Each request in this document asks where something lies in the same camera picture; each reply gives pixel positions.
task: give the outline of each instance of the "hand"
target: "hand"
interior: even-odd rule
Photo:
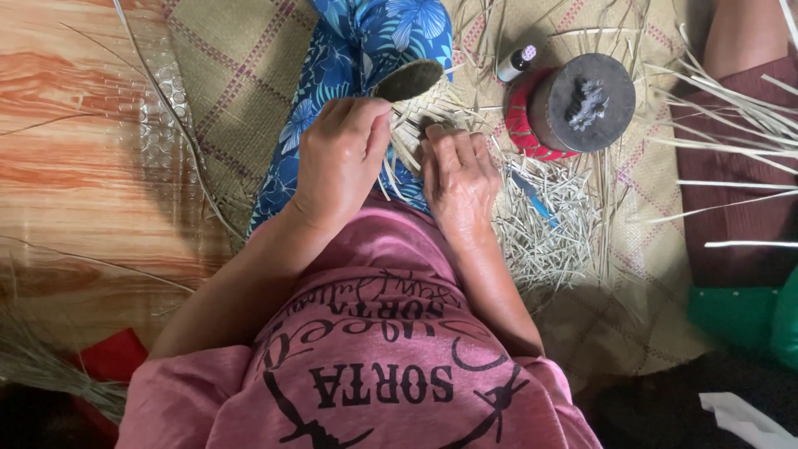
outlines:
[[[390,109],[381,98],[328,101],[299,138],[297,189],[286,208],[313,228],[341,231],[380,173]]]
[[[502,181],[485,136],[432,125],[427,137],[421,142],[424,196],[440,231],[456,252],[495,244],[491,215]]]

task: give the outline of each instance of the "floor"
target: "floor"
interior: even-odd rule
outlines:
[[[123,7],[150,66],[175,71],[174,105],[158,4]],[[111,0],[0,0],[0,30],[0,299],[65,349],[125,327],[150,347],[230,257],[190,153],[152,121]]]

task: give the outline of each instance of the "woman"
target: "woman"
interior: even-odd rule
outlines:
[[[599,447],[496,243],[484,136],[430,126],[423,193],[401,166],[409,205],[373,190],[390,104],[346,96],[450,65],[443,6],[321,4],[254,232],[133,376],[118,447]]]

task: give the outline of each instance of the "finger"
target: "finger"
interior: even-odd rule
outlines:
[[[354,105],[354,97],[341,98],[336,103],[327,120],[331,125],[340,126]]]
[[[387,114],[391,104],[383,98],[360,97],[354,101],[342,123],[342,128],[356,134],[371,132],[377,117]]]
[[[391,140],[389,117],[389,114],[384,113],[374,119],[369,140],[365,144],[363,162],[368,170],[373,170],[375,179],[380,173],[380,163]]]
[[[476,168],[476,154],[474,153],[474,145],[471,143],[471,136],[465,129],[455,129],[449,131],[454,138],[454,146],[457,151],[457,159],[464,167]]]
[[[438,173],[451,173],[459,170],[462,165],[457,157],[454,137],[447,133],[441,125],[428,126],[426,133],[438,161]]]
[[[428,140],[421,141],[421,148],[424,155],[421,158],[421,174],[424,176],[424,197],[427,202],[433,200],[435,191],[438,188],[438,160],[435,151]]]
[[[471,139],[471,147],[474,148],[476,162],[480,165],[482,172],[487,174],[487,169],[493,166],[491,154],[488,151],[488,141],[482,133],[474,133],[469,138]]]
[[[325,118],[327,118],[330,115],[330,113],[333,112],[333,109],[335,109],[336,104],[338,104],[337,98],[333,98],[332,100],[329,100],[327,103],[325,103],[324,106],[322,106],[322,111],[318,113],[316,121],[322,121]]]

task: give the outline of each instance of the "blue floral pants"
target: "blue floral pants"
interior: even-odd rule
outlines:
[[[294,195],[299,135],[310,126],[324,103],[332,98],[368,95],[382,78],[417,59],[435,59],[446,69],[452,66],[452,23],[440,0],[309,1],[319,20],[247,235],[280,212]],[[429,213],[421,192],[422,180],[401,161],[396,163],[396,176],[407,203]],[[398,199],[385,169],[378,182]]]

